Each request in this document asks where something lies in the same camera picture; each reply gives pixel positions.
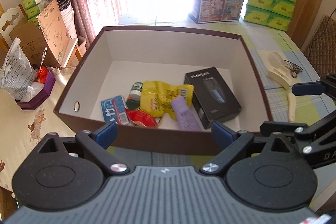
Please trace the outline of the green tissue pack stack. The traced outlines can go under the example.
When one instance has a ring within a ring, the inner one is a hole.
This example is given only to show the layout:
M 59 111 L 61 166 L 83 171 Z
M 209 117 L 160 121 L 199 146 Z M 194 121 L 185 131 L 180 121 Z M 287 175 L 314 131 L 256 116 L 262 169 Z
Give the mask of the green tissue pack stack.
M 248 0 L 244 21 L 287 31 L 297 0 Z

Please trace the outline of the purple tray box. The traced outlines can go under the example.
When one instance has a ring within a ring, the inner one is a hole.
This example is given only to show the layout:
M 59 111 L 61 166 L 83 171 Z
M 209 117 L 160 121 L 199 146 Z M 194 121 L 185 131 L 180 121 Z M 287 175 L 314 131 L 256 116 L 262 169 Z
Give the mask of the purple tray box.
M 31 86 L 28 87 L 26 95 L 23 97 L 23 99 L 16 101 L 17 105 L 22 110 L 37 109 L 51 95 L 55 81 L 56 80 L 54 75 L 49 70 L 46 82 L 41 84 L 34 80 Z

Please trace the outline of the purple cream tube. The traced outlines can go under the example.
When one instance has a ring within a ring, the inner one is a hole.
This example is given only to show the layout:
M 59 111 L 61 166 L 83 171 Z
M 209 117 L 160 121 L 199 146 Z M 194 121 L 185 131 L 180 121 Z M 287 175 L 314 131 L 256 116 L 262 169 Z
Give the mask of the purple cream tube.
M 183 97 L 177 97 L 171 102 L 171 107 L 174 111 L 175 118 L 178 122 L 180 130 L 183 131 L 201 131 L 201 127 L 198 124 L 196 118 Z

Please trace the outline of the black Flyco shaver box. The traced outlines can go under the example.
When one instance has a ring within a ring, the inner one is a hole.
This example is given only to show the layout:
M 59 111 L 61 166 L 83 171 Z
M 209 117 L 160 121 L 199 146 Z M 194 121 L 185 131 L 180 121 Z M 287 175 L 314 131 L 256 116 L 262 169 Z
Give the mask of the black Flyco shaver box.
M 184 83 L 194 87 L 192 103 L 204 129 L 210 128 L 215 121 L 230 121 L 242 110 L 215 67 L 186 73 Z

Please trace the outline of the green tissue packs left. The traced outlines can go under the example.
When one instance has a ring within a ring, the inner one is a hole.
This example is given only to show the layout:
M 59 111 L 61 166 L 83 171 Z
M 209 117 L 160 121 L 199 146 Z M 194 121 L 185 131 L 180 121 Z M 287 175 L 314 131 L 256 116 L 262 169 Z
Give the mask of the green tissue packs left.
M 49 5 L 51 0 L 24 0 L 22 6 L 27 15 L 28 21 L 33 22 L 37 27 L 39 22 L 37 16 Z

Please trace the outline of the wooden stool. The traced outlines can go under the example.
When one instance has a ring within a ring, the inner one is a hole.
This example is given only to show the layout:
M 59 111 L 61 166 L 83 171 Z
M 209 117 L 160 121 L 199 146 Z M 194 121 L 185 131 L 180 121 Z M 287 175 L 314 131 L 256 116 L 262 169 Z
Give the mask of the wooden stool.
M 75 67 L 78 65 L 86 53 L 86 43 L 87 40 L 82 36 L 71 39 L 64 54 L 62 67 Z

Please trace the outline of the black hair comb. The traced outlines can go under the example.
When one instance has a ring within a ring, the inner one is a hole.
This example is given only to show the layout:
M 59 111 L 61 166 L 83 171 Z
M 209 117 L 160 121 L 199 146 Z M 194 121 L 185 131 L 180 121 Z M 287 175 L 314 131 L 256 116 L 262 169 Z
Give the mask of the black hair comb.
M 289 60 L 284 60 L 285 67 L 290 70 L 291 76 L 296 79 L 298 74 L 303 72 L 302 67 L 299 65 L 289 61 Z

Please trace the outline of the brown cardboard storage box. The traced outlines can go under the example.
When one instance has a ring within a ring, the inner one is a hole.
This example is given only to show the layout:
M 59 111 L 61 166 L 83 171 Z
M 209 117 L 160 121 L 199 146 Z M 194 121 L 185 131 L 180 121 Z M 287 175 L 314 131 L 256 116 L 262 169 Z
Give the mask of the brown cardboard storage box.
M 216 67 L 242 110 L 227 126 L 257 132 L 272 120 L 252 55 L 237 34 L 167 26 L 104 27 L 66 84 L 55 114 L 74 132 L 104 125 L 100 103 L 127 96 L 136 82 L 181 85 L 185 74 Z

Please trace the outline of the clear plastic bag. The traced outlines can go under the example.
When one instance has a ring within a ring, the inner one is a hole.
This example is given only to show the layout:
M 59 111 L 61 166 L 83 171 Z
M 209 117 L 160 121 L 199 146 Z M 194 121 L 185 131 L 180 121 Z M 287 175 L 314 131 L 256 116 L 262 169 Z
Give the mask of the clear plastic bag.
M 15 38 L 5 57 L 1 69 L 1 89 L 20 101 L 37 76 L 28 58 L 20 47 L 20 39 Z

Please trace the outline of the cream stick piece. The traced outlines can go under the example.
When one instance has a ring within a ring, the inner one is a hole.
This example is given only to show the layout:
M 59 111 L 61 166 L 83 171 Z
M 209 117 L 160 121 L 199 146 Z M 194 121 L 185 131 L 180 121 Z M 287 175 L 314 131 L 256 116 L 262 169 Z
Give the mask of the cream stick piece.
M 292 92 L 287 94 L 288 98 L 288 121 L 295 122 L 296 98 Z

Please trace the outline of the green lip salve tin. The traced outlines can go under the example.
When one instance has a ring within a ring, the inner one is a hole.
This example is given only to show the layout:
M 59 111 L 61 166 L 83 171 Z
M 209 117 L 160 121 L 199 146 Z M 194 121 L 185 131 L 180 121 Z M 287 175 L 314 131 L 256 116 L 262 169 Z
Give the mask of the green lip salve tin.
M 141 96 L 142 96 L 142 88 L 143 88 L 143 83 L 142 82 L 135 82 L 132 87 L 131 90 L 129 92 L 129 98 L 139 102 L 141 100 Z

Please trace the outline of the brown quilted chair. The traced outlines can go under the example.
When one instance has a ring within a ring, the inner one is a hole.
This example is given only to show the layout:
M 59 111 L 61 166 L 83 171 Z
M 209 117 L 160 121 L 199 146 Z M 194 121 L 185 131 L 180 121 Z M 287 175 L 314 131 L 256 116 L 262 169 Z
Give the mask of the brown quilted chair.
M 321 78 L 335 74 L 335 47 L 335 20 L 326 15 L 303 51 Z

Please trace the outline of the floral beige cloth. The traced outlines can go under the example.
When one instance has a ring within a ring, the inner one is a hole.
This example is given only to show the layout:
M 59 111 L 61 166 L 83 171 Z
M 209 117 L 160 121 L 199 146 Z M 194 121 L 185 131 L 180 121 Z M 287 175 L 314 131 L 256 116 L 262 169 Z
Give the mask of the floral beige cloth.
M 22 110 L 14 98 L 1 90 L 1 187 L 12 191 L 15 171 L 49 132 L 73 137 L 75 133 L 54 114 L 56 103 L 74 67 L 52 69 L 56 81 L 51 95 L 36 110 Z

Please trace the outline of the yellow snack packet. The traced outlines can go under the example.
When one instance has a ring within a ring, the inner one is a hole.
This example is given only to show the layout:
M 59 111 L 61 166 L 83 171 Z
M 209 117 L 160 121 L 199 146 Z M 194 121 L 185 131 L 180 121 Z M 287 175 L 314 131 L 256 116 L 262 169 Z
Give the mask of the yellow snack packet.
M 176 86 L 162 81 L 145 81 L 142 87 L 140 109 L 154 118 L 163 117 L 167 113 L 173 120 L 177 120 L 171 101 L 182 97 L 187 106 L 191 106 L 193 94 L 194 87 L 190 84 Z

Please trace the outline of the cream hair claw clip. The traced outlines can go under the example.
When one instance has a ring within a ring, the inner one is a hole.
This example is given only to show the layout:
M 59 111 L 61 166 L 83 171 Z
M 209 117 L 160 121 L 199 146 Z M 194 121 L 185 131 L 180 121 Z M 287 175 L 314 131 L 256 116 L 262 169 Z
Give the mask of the cream hair claw clip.
M 291 76 L 290 70 L 285 67 L 284 59 L 277 52 L 271 52 L 268 55 L 268 62 L 269 67 L 266 76 L 284 89 L 291 89 L 295 84 L 295 79 Z

